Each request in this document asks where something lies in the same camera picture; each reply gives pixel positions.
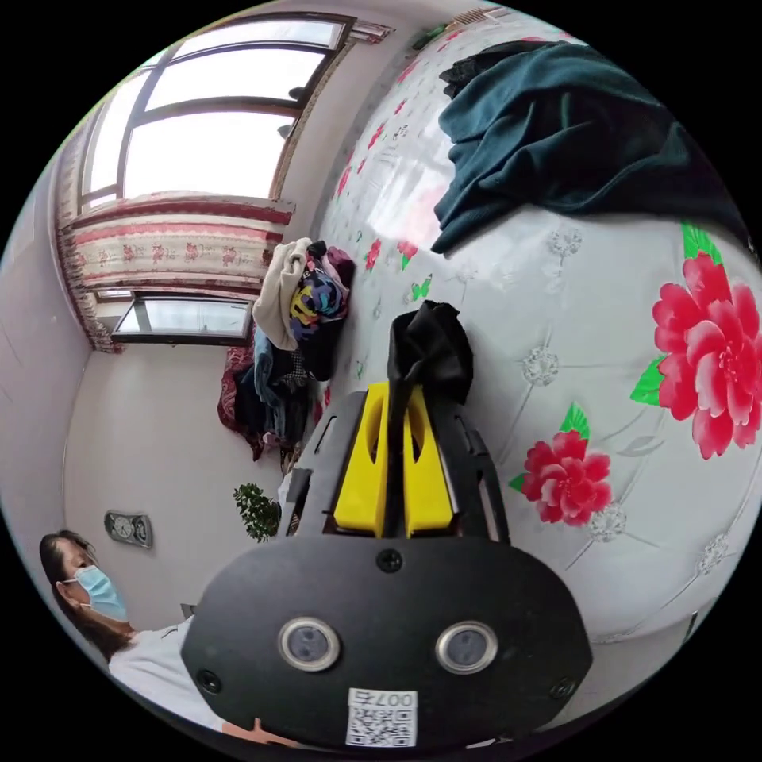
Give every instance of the floral curtain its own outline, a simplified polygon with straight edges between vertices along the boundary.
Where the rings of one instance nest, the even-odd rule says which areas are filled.
[[[294,210],[270,199],[167,192],[78,216],[66,166],[59,181],[60,269],[93,349],[102,352],[120,348],[98,320],[95,291],[254,298]]]

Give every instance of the hair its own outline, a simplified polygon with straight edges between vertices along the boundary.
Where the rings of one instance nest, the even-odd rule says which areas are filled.
[[[100,651],[106,661],[129,645],[129,637],[111,629],[107,624],[91,619],[73,606],[71,606],[58,592],[56,583],[66,582],[69,579],[64,569],[64,554],[61,551],[59,541],[69,540],[80,547],[90,558],[95,560],[93,546],[76,532],[69,529],[61,529],[54,534],[46,534],[40,540],[40,561],[45,576],[50,582],[53,598],[66,618],[76,627],[79,633]]]

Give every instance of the white shirt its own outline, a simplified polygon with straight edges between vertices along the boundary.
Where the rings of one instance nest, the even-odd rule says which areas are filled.
[[[138,633],[128,648],[111,657],[109,671],[145,699],[186,720],[220,730],[225,720],[209,708],[180,658],[191,619]]]

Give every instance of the face mask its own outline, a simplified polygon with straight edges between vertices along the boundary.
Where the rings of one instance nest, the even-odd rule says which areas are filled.
[[[127,622],[125,604],[111,580],[97,566],[78,569],[74,579],[67,579],[66,582],[79,582],[90,596],[90,603],[83,603],[83,606],[89,606],[93,611],[116,622]]]

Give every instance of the potted plant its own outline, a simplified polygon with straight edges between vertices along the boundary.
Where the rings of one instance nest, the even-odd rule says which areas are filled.
[[[278,531],[280,505],[264,496],[255,484],[241,484],[233,492],[246,533],[257,542],[267,542]]]

